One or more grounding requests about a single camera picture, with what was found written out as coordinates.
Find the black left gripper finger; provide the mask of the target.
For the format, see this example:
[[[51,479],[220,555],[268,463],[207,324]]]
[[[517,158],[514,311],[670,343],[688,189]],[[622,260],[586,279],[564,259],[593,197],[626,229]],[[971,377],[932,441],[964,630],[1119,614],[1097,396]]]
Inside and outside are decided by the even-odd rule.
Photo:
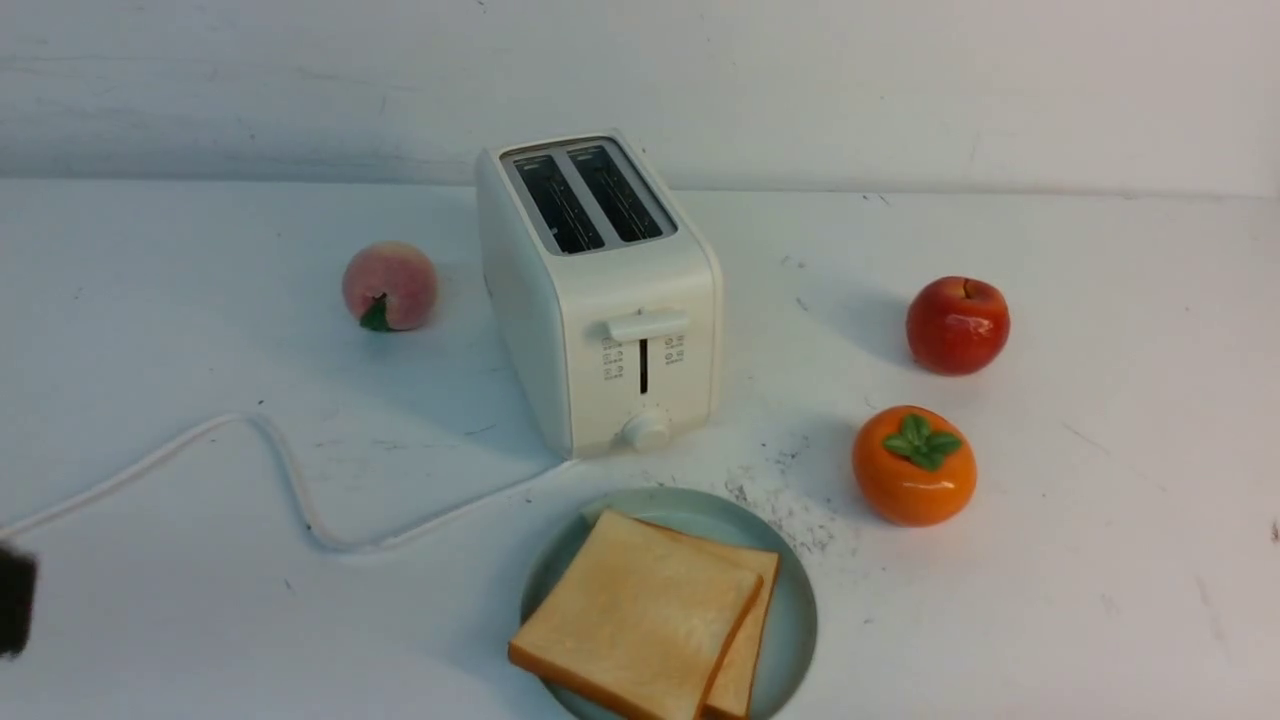
[[[38,560],[19,548],[1,543],[1,657],[20,656],[29,641]]]

